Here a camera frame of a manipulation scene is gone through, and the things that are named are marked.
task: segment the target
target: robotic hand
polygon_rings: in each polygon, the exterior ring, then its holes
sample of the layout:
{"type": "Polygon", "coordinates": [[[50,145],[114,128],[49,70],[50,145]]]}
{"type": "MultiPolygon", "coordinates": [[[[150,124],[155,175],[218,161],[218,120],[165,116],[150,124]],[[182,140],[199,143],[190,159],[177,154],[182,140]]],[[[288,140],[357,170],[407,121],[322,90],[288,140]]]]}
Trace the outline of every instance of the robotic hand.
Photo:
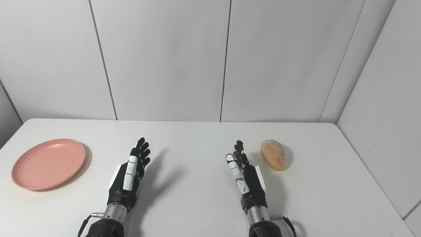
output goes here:
{"type": "MultiPolygon", "coordinates": [[[[238,140],[235,151],[227,154],[226,161],[241,191],[241,205],[250,222],[249,237],[282,237],[278,225],[271,221],[267,210],[266,188],[258,166],[250,164],[244,144],[238,140]]],[[[297,237],[295,228],[287,217],[275,216],[273,220],[283,219],[297,237]]]]}
{"type": "Polygon", "coordinates": [[[123,221],[137,201],[136,192],[150,162],[149,143],[142,137],[131,152],[126,163],[117,167],[109,189],[107,208],[104,213],[92,213],[82,223],[80,237],[89,218],[101,218],[91,225],[87,237],[124,237],[123,221]]]}

